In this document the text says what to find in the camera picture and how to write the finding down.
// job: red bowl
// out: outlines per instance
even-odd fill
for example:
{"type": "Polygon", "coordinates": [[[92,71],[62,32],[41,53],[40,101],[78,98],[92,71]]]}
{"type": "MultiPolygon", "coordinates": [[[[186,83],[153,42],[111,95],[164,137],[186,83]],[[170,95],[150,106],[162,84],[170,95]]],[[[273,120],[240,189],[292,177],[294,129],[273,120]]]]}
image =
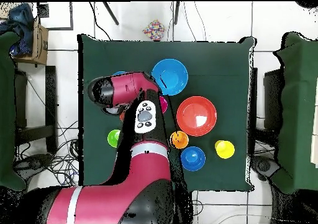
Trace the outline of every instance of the red bowl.
{"type": "Polygon", "coordinates": [[[216,124],[216,108],[202,96],[192,96],[178,107],[176,119],[182,131],[194,137],[209,133],[216,124]]]}

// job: white stripe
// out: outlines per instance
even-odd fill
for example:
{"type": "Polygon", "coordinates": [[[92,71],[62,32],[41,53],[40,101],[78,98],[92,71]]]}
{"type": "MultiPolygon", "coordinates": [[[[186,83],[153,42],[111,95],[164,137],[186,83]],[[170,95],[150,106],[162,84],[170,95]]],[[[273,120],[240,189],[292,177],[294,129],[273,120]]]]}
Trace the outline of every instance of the white stripe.
{"type": "Polygon", "coordinates": [[[149,153],[156,153],[162,155],[168,159],[168,151],[164,146],[161,146],[156,143],[142,143],[137,146],[134,146],[132,149],[132,158],[139,154],[149,151],[149,153]]]}
{"type": "Polygon", "coordinates": [[[76,204],[77,204],[78,196],[80,195],[82,188],[83,187],[81,187],[81,186],[76,187],[76,189],[73,192],[73,195],[72,195],[71,200],[70,200],[70,204],[68,206],[66,224],[75,224],[76,204]]]}

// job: green cup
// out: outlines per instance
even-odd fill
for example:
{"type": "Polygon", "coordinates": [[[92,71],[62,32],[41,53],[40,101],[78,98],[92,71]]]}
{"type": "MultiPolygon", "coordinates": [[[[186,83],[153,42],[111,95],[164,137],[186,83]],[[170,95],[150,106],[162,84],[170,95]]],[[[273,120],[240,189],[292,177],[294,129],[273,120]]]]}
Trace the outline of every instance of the green cup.
{"type": "Polygon", "coordinates": [[[107,136],[108,144],[110,144],[113,148],[117,148],[119,134],[120,134],[120,130],[114,129],[110,131],[107,136]]]}

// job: white tile floor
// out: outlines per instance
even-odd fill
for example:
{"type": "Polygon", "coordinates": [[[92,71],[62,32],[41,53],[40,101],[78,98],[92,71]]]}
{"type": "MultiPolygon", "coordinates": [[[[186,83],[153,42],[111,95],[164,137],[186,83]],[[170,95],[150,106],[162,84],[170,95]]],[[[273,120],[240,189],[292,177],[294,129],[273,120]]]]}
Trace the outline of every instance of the white tile floor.
{"type": "MultiPolygon", "coordinates": [[[[116,26],[103,3],[93,3],[96,18],[114,40],[150,41],[142,30],[154,19],[163,23],[166,29],[172,18],[170,1],[165,2],[111,2],[109,5],[119,21],[116,26]]],[[[51,17],[42,20],[45,27],[69,27],[68,3],[49,3],[51,17]]],[[[107,40],[106,34],[94,23],[88,2],[73,2],[73,30],[51,30],[48,39],[48,65],[57,67],[58,121],[59,133],[78,119],[78,54],[76,34],[88,34],[100,40],[107,40]]],[[[314,10],[299,7],[295,2],[196,2],[203,19],[206,39],[210,42],[238,42],[241,38],[253,36],[257,39],[254,53],[254,67],[258,68],[257,115],[264,117],[263,77],[267,71],[279,68],[278,59],[272,54],[280,49],[281,37],[289,31],[298,31],[305,37],[318,37],[318,22],[314,10]]],[[[192,28],[196,40],[204,40],[204,28],[193,1],[181,2],[174,40],[193,41],[186,22],[192,28]]],[[[172,36],[170,26],[169,41],[172,36]]],[[[44,67],[19,63],[26,71],[42,100],[45,99],[44,67]]],[[[31,87],[27,92],[27,120],[29,126],[44,124],[44,106],[31,87]]],[[[257,127],[263,127],[263,120],[257,120],[257,127]]],[[[77,138],[77,124],[67,131],[67,139],[77,138]]],[[[45,142],[32,142],[29,153],[44,153],[45,142]]],[[[198,200],[203,205],[194,206],[193,224],[269,224],[271,216],[271,191],[267,182],[258,180],[251,171],[250,180],[255,186],[251,193],[244,192],[199,192],[198,200]]],[[[50,172],[43,172],[32,179],[30,189],[36,186],[57,185],[50,172]]]]}

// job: table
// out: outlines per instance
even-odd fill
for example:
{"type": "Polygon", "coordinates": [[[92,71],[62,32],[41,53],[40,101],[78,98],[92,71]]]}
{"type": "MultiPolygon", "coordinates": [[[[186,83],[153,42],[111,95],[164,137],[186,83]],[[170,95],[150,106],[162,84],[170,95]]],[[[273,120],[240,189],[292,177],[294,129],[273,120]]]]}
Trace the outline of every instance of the table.
{"type": "MultiPolygon", "coordinates": [[[[170,97],[172,109],[164,114],[167,135],[175,131],[171,110],[175,114],[187,97],[204,96],[217,110],[217,122],[210,133],[189,137],[189,146],[198,146],[205,152],[206,163],[196,172],[184,170],[188,190],[251,190],[245,181],[245,170],[249,50],[253,44],[251,37],[240,43],[101,42],[82,35],[79,49],[83,48],[84,185],[100,184],[112,174],[116,149],[108,145],[107,134],[122,126],[118,116],[105,115],[89,100],[89,82],[117,71],[151,73],[160,60],[174,58],[185,65],[189,80],[182,93],[170,97]],[[233,157],[224,160],[216,155],[217,140],[229,140],[235,145],[233,157]]],[[[178,155],[179,151],[173,150],[169,158],[178,155]]]]}

